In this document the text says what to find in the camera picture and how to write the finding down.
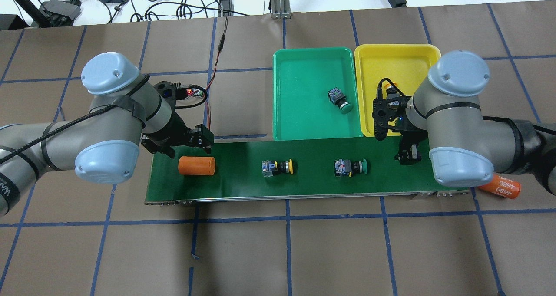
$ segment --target green board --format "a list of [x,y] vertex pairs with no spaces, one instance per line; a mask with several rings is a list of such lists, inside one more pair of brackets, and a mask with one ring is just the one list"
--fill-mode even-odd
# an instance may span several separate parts
[[[394,155],[398,136],[384,141],[374,138],[324,138],[315,140],[219,143],[210,156],[216,172],[209,176],[183,176],[177,171],[179,156],[208,156],[201,149],[180,146],[175,159],[156,154],[145,204],[187,201],[236,201],[299,197],[411,194],[420,191],[450,191],[433,178],[428,142],[419,149],[423,160],[402,166]],[[294,161],[294,174],[263,177],[264,160]],[[336,177],[334,161],[363,160],[369,174]]]
[[[281,49],[274,53],[272,71],[275,140],[363,136],[351,49]],[[351,112],[342,114],[330,102],[333,88],[344,93]]]

